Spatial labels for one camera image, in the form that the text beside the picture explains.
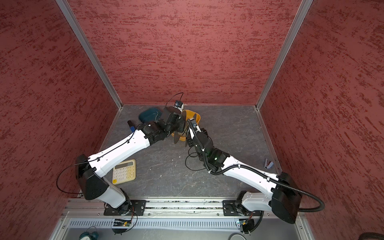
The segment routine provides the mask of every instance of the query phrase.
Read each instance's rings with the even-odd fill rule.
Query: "orange basket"
[[[185,110],[183,110],[183,111],[185,111],[187,114],[186,114],[186,118],[187,119],[190,119],[190,118],[193,118],[193,116],[196,114],[196,123],[197,124],[199,124],[199,122],[200,122],[200,114],[198,114],[198,113],[196,113],[196,112],[194,112],[194,111],[191,111],[191,110],[187,110],[187,109],[185,109]],[[181,137],[180,137],[180,141],[183,141],[183,142],[185,142],[185,136],[186,136],[186,129],[188,128],[188,124],[187,123],[185,123],[185,128],[184,128],[184,132],[185,133],[183,133],[183,135],[181,135]]]

